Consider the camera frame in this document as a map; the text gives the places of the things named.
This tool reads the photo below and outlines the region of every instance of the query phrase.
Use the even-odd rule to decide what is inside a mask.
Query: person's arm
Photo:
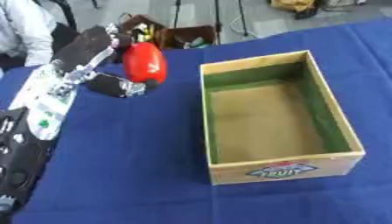
[[[27,48],[24,65],[36,66],[50,62],[53,38],[40,6],[32,0],[3,0],[3,6],[12,27]]]
[[[3,76],[4,76],[4,72],[3,69],[0,67],[0,80],[3,78]]]

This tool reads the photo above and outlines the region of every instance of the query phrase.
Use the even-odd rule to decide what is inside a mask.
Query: screw
[[[7,147],[5,147],[5,146],[0,146],[0,151],[3,153],[3,154],[7,154],[7,153],[9,153],[10,152],[10,150],[7,148]]]
[[[25,142],[25,137],[22,134],[15,134],[12,138],[19,144],[23,144]]]

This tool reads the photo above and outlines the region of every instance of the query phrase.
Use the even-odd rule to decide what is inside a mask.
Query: yellow object
[[[289,11],[304,11],[313,7],[314,0],[271,0],[271,6]]]

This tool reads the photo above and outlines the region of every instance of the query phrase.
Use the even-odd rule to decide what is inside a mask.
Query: table
[[[392,18],[165,52],[155,93],[83,88],[16,224],[392,222]],[[201,143],[199,66],[310,49],[367,155],[344,177],[211,186]],[[0,81],[5,108],[31,68]],[[106,72],[122,71],[108,65]]]

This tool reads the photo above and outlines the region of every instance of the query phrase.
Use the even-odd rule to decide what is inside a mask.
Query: wooden box
[[[214,185],[344,175],[365,155],[309,51],[200,71]]]

